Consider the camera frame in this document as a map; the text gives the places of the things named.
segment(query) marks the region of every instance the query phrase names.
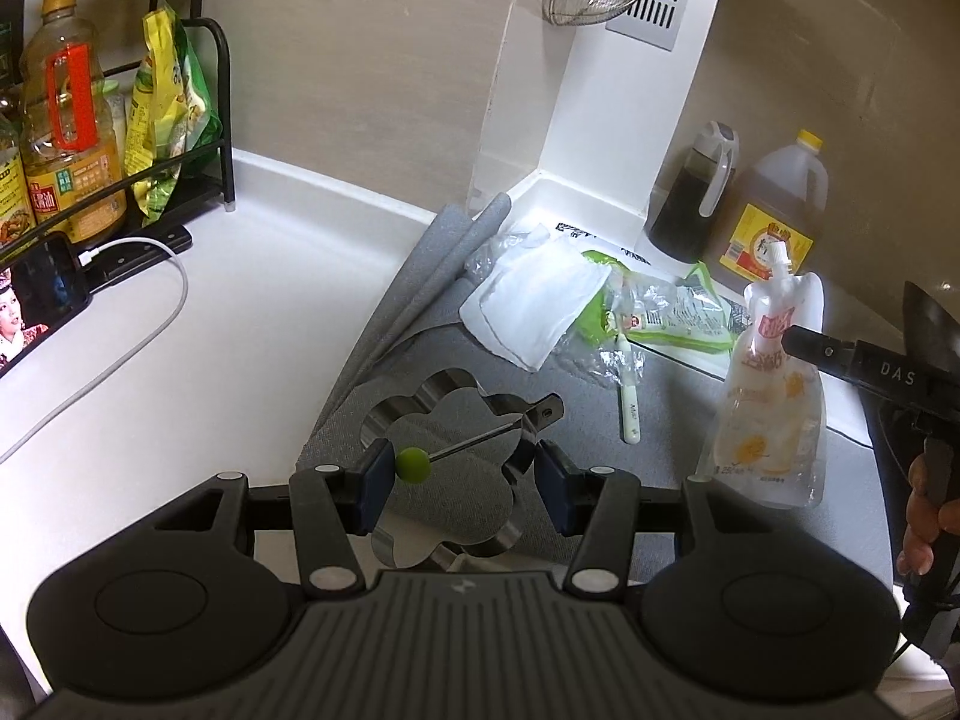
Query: hand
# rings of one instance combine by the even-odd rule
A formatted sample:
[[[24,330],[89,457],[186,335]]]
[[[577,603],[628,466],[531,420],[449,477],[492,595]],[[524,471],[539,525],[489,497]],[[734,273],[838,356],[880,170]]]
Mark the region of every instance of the hand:
[[[920,455],[907,474],[910,480],[910,499],[906,503],[906,533],[904,550],[896,556],[896,571],[902,576],[914,571],[923,576],[933,565],[933,547],[940,531],[960,536],[960,500],[935,507],[926,498],[926,464]]]

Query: black metal rack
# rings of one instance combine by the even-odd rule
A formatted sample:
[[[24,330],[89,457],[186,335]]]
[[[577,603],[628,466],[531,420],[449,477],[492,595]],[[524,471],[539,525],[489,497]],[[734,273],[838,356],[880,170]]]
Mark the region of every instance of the black metal rack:
[[[150,0],[149,10],[157,8],[159,0]],[[219,23],[210,18],[200,15],[203,8],[203,0],[190,0],[190,15],[183,19],[182,23],[188,29],[205,29],[213,37],[216,46],[217,55],[217,112],[222,124],[222,132],[219,138],[211,143],[206,143],[198,148],[180,154],[171,159],[165,159],[157,162],[147,170],[124,178],[104,189],[95,191],[93,194],[85,197],[83,200],[64,209],[61,213],[48,218],[43,223],[38,224],[22,236],[9,242],[4,247],[0,247],[0,264],[14,255],[14,252],[21,251],[24,245],[40,240],[56,225],[68,220],[72,215],[89,208],[97,202],[111,196],[119,190],[128,193],[127,219],[123,228],[115,237],[121,238],[131,235],[134,232],[138,235],[145,235],[152,238],[159,238],[168,242],[174,251],[184,250],[192,244],[190,234],[179,224],[186,215],[196,213],[203,208],[203,204],[216,196],[223,196],[224,205],[228,211],[234,209],[236,195],[233,186],[233,157],[232,157],[232,134],[230,133],[230,58],[229,48],[227,47],[227,36]],[[120,65],[104,71],[105,76],[116,76],[125,71],[135,70],[139,67],[139,62]],[[176,182],[176,189],[170,197],[163,215],[155,223],[142,226],[142,220],[136,203],[131,201],[131,193],[128,191],[133,184],[152,175],[157,175],[168,167],[173,167],[182,162],[189,162],[207,154],[217,152],[219,156],[220,175],[212,176],[202,173],[201,175],[183,175]],[[110,259],[112,266],[104,268],[102,265],[96,268],[94,261],[94,278],[92,286],[95,289],[102,288],[107,284],[120,281],[142,271],[157,262],[162,261],[165,255],[155,247],[149,247],[144,250],[142,245],[131,244],[129,247],[115,247],[110,250]]]

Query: soy sauce bottle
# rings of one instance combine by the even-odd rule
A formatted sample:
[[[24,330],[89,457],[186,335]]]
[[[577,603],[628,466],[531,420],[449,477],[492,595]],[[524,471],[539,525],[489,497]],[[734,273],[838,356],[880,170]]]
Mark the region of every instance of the soy sauce bottle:
[[[726,124],[709,122],[700,131],[650,228],[651,244],[681,262],[702,258],[739,154],[740,138]]]

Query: white countertop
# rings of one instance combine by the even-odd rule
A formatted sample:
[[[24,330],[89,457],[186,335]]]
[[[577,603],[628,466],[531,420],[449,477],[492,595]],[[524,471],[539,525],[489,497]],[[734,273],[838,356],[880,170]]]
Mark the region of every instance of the white countertop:
[[[286,482],[328,391],[431,214],[237,154],[236,211],[189,223],[184,312],[0,466],[0,626],[40,668],[24,616],[56,568],[225,470]],[[160,265],[89,308],[0,380],[0,445],[170,313]]]

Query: green ball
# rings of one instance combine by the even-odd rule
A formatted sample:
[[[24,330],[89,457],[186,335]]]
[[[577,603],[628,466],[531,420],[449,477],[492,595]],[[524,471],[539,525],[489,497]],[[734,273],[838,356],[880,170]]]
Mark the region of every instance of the green ball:
[[[430,456],[418,446],[408,446],[397,453],[394,469],[403,482],[420,485],[430,475]]]

